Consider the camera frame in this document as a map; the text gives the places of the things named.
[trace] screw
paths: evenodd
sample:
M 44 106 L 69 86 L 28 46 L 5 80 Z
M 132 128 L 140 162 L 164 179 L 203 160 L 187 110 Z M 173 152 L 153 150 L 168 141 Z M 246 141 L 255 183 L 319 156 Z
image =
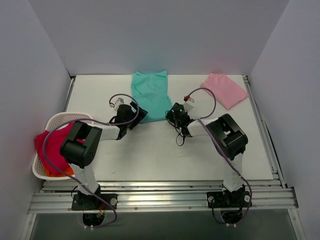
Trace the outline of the screw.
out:
M 110 204 L 112 205 L 112 206 L 115 206 L 116 204 L 117 204 L 117 199 L 115 199 L 114 197 L 113 198 L 111 198 L 111 200 L 110 200 Z
M 213 196 L 208 197 L 208 202 L 209 203 L 214 203 L 215 202 L 215 198 Z
M 245 195 L 244 196 L 244 201 L 248 203 L 250 201 L 250 196 L 249 195 Z

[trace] red cloth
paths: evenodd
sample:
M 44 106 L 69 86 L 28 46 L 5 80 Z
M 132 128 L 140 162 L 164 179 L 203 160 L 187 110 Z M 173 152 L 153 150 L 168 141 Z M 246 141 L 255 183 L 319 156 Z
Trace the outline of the red cloth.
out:
M 69 164 L 66 162 L 65 158 L 60 155 L 60 147 L 64 142 L 65 138 L 67 137 L 68 133 L 70 132 L 73 123 L 70 123 L 68 126 L 54 131 L 48 141 L 46 142 L 46 154 L 50 161 L 60 170 L 66 171 L 70 168 Z M 36 152 L 38 153 L 38 157 L 40 158 L 43 165 L 54 175 L 58 176 L 60 173 L 54 169 L 45 159 L 44 151 L 43 151 L 43 144 L 45 141 L 46 136 L 49 134 L 49 131 L 44 131 L 40 135 L 36 136 L 34 139 Z

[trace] teal shirt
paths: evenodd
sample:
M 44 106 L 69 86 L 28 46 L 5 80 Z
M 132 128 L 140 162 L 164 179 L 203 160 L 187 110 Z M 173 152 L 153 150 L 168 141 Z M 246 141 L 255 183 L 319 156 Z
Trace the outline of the teal shirt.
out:
M 141 123 L 166 119 L 166 111 L 172 107 L 171 99 L 168 96 L 167 71 L 151 74 L 134 73 L 131 91 L 139 106 L 148 112 Z

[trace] white backdrop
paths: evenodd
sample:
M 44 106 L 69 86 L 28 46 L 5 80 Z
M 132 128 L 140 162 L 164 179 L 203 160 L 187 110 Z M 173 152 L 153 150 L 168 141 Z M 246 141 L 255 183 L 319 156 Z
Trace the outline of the white backdrop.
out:
M 291 0 L 251 74 L 309 240 L 320 236 L 319 26 L 319 0 Z
M 19 238 L 41 181 L 34 137 L 63 111 L 69 75 L 27 0 L 0 1 L 0 236 Z
M 71 75 L 248 75 L 288 0 L 29 2 Z

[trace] orange cloth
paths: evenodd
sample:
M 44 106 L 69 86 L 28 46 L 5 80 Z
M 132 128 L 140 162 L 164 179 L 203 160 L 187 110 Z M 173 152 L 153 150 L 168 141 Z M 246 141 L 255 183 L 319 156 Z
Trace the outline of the orange cloth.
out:
M 66 176 L 66 175 L 64 175 L 62 173 L 58 173 L 57 175 L 54 175 L 52 172 L 49 171 L 48 168 L 46 168 L 45 166 L 43 166 L 43 167 L 44 167 L 45 174 L 48 177 L 56 177 L 56 178 L 58 178 L 58 177 L 65 177 Z M 71 167 L 68 167 L 66 170 L 64 170 L 64 172 L 69 174 L 69 175 L 75 174 Z

